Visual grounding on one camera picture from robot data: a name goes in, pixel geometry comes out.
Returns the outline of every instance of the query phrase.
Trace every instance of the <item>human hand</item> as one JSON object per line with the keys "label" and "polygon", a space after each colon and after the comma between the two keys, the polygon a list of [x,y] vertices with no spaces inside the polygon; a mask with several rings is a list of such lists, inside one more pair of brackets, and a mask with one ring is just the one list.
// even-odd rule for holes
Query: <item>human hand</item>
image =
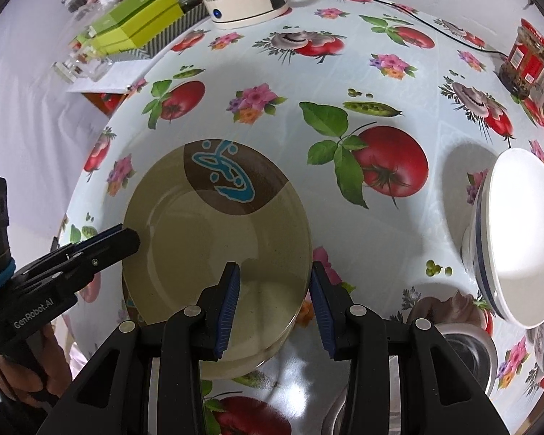
{"label": "human hand", "polygon": [[[62,351],[62,348],[56,341],[52,326],[50,324],[45,325],[41,332],[44,336],[44,348],[42,349],[42,354],[38,358],[38,361],[45,369],[45,373],[48,376],[46,389],[51,394],[61,397],[73,381],[71,369],[64,358],[64,351]],[[38,392],[44,388],[41,379],[36,373],[30,371],[28,368],[6,360],[2,355],[0,355],[0,369],[14,390],[16,396],[18,396],[22,402],[31,405],[32,407],[41,406],[41,403],[29,394]],[[0,389],[10,399],[15,400],[15,397],[10,393],[8,386],[4,383],[1,376]]]}

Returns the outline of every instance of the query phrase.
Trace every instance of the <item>floral tablecloth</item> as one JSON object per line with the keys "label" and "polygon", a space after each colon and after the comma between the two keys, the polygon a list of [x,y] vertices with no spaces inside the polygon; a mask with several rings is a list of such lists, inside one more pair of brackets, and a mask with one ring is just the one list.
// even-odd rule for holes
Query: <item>floral tablecloth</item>
{"label": "floral tablecloth", "polygon": [[[484,46],[450,22],[403,8]],[[205,22],[177,40],[110,120],[61,242],[122,222],[143,175],[175,148],[203,139],[245,144],[296,188],[314,259],[355,302],[400,321],[469,322],[493,337],[499,371],[490,398],[514,432],[544,375],[524,331],[493,314],[459,255],[496,156],[520,146],[544,162],[540,110],[510,96],[494,73],[500,62],[371,0],[299,3],[235,32]],[[81,292],[65,319],[86,355],[130,305],[120,264]],[[204,384],[209,434],[316,435],[347,373],[346,362],[322,350],[307,300],[274,358],[234,381]]]}

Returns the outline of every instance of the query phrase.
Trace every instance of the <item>metal bowl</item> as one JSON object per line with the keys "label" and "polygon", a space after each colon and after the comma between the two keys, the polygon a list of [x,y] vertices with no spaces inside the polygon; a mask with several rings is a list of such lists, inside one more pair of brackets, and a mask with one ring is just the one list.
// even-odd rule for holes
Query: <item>metal bowl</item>
{"label": "metal bowl", "polygon": [[[498,353],[488,333],[472,324],[437,324],[437,330],[445,337],[477,383],[490,395],[498,371]],[[399,394],[399,365],[397,357],[389,357],[390,392]],[[338,395],[322,422],[321,435],[338,435],[345,411],[347,387]],[[401,412],[389,413],[389,435],[401,431]]]}

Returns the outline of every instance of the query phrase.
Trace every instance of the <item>red jar label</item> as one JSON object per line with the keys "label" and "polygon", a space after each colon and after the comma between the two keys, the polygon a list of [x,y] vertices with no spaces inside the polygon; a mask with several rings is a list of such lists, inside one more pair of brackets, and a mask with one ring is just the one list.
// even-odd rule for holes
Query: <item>red jar label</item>
{"label": "red jar label", "polygon": [[516,43],[509,57],[510,63],[529,84],[534,83],[544,69],[544,63],[525,45]]}

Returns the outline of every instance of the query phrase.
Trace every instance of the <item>pea pod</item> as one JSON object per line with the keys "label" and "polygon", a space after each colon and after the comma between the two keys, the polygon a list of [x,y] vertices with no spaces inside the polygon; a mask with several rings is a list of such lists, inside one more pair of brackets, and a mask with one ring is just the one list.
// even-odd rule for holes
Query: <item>pea pod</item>
{"label": "pea pod", "polygon": [[201,72],[203,72],[205,69],[202,68],[193,68],[191,70],[186,70],[185,72],[181,72],[180,74],[173,75],[173,78],[189,78],[194,77],[195,75],[199,75]]}
{"label": "pea pod", "polygon": [[401,111],[389,105],[374,101],[346,101],[343,106],[351,111],[371,116],[394,117],[401,114]]}

